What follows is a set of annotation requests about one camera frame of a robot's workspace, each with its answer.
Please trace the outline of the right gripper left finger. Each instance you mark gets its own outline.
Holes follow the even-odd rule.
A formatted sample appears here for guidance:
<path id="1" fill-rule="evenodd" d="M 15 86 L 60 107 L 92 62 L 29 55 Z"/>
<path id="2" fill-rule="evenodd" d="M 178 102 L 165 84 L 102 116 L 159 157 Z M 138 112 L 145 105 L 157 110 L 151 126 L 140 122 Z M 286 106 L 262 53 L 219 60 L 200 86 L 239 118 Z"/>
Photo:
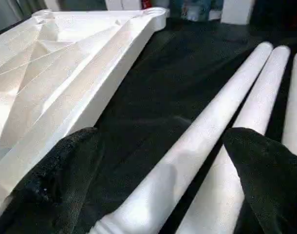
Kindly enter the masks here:
<path id="1" fill-rule="evenodd" d="M 71 234 L 104 149 L 94 127 L 61 139 L 3 202 L 0 234 Z"/>

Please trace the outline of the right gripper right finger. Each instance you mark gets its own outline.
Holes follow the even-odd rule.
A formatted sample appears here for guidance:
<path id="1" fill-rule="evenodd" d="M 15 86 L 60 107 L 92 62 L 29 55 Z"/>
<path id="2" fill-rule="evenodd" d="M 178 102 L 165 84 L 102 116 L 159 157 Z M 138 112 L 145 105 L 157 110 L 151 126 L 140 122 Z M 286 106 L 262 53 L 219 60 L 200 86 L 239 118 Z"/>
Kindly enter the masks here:
<path id="1" fill-rule="evenodd" d="M 262 134 L 228 129 L 224 147 L 265 234 L 297 234 L 297 155 Z"/>

